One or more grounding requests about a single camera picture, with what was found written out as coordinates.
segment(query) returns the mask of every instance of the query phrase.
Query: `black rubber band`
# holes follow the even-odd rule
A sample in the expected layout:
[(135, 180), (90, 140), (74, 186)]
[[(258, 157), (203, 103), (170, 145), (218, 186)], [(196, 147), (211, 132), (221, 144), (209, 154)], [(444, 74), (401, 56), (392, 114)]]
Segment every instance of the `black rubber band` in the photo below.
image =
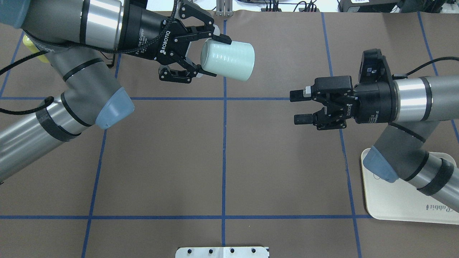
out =
[(83, 8), (81, 10), (81, 23), (80, 23), (80, 43), (86, 44), (86, 26), (88, 24), (90, 0), (83, 1)]
[(453, 175), (453, 172), (454, 165), (452, 165), (451, 162), (442, 159), (442, 165), (438, 169), (435, 177), (426, 186), (419, 188), (418, 191), (427, 196), (436, 194), (448, 183), (448, 181), (451, 179), (451, 176)]
[(429, 159), (429, 152), (426, 151), (424, 158), (422, 159), (421, 164), (419, 164), (418, 168), (411, 174), (411, 176), (409, 176), (407, 179), (404, 179), (404, 180), (408, 182), (411, 179), (413, 179), (415, 176), (417, 176), (419, 172), (422, 170), (422, 168), (425, 166), (425, 164), (427, 163), (428, 159)]
[(403, 132), (405, 132), (405, 133), (411, 135), (412, 137), (422, 141), (423, 143), (425, 143), (425, 141), (426, 141), (426, 139), (424, 137), (422, 137), (421, 135), (411, 131), (410, 129), (408, 129), (408, 128), (404, 127), (404, 126), (401, 126), (401, 125), (399, 125), (397, 123), (389, 123), (389, 125), (397, 128), (397, 129), (402, 130)]
[(70, 106), (68, 105), (67, 101), (65, 100), (65, 95), (64, 93), (61, 94), (61, 101), (62, 101), (62, 104), (64, 105), (65, 109), (67, 110), (67, 112), (73, 117), (73, 119), (75, 119), (78, 123), (80, 123), (81, 125), (84, 125), (86, 127), (90, 127), (91, 125), (88, 124), (88, 123), (85, 123), (83, 120), (81, 120), (74, 112), (73, 110), (70, 108)]
[(89, 60), (87, 62), (84, 62), (84, 63), (80, 64), (79, 66), (75, 67), (74, 69), (70, 70), (68, 73), (66, 73), (64, 75), (64, 77), (62, 77), (62, 79), (64, 80), (64, 82), (66, 82), (70, 77), (72, 77), (73, 75), (75, 75), (79, 71), (85, 69), (86, 67), (88, 67), (90, 65), (93, 65), (93, 64), (99, 63), (99, 62), (104, 62), (104, 61), (100, 57), (98, 57), (98, 58), (94, 58), (92, 60)]
[(48, 113), (47, 109), (42, 109), (35, 113), (38, 122), (40, 125), (45, 129), (45, 131), (54, 137), (57, 140), (68, 142), (80, 134), (74, 135), (67, 132), (62, 126), (57, 125), (54, 120), (51, 118), (50, 114)]
[(425, 113), (424, 117), (421, 119), (421, 121), (427, 120), (430, 115), (430, 111), (432, 110), (432, 89), (430, 88), (430, 83), (427, 81), (425, 77), (420, 77), (422, 82), (424, 83), (425, 86), (425, 95), (427, 97), (427, 103), (425, 105)]

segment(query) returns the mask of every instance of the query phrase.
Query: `light blue joint cap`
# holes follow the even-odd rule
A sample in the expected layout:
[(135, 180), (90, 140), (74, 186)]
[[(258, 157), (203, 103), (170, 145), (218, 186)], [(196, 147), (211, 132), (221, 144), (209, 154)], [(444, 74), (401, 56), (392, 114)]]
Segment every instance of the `light blue joint cap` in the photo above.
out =
[(121, 87), (105, 103), (95, 120), (95, 124), (105, 130), (123, 120), (132, 112), (134, 112), (134, 104), (124, 87)]
[(0, 23), (20, 28), (26, 19), (30, 0), (0, 0)]
[(383, 155), (374, 146), (371, 147), (367, 156), (364, 158), (364, 166), (373, 174), (386, 180), (389, 183), (399, 179), (397, 173), (392, 166), (387, 162)]

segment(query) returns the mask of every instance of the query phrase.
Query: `white label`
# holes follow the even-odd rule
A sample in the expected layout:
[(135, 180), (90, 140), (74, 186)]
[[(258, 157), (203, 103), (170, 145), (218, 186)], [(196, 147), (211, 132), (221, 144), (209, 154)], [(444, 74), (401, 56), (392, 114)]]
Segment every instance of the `white label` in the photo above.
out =
[(349, 7), (347, 12), (358, 12), (360, 10), (360, 6)]

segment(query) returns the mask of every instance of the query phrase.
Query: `white bracket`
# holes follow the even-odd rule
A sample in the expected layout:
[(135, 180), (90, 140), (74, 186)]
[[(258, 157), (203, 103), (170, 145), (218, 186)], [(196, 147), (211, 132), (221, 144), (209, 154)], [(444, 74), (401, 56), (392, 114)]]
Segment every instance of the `white bracket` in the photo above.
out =
[(217, 16), (233, 16), (233, 0), (217, 0)]
[(175, 258), (269, 258), (269, 247), (183, 247)]

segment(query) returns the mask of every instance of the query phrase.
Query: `yellow object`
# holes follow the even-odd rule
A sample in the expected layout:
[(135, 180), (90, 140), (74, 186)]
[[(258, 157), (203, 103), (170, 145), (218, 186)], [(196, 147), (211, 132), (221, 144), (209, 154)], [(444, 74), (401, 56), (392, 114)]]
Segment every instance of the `yellow object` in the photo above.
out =
[[(40, 51), (34, 45), (34, 43), (28, 38), (28, 36), (24, 35), (24, 37), (22, 38), (22, 42), (30, 50), (30, 52), (32, 52), (32, 54), (35, 54), (35, 53)], [(48, 58), (46, 58), (44, 55), (39, 56), (38, 59), (40, 59), (40, 61), (42, 61), (43, 63), (49, 63), (50, 62), (50, 61), (48, 61)]]

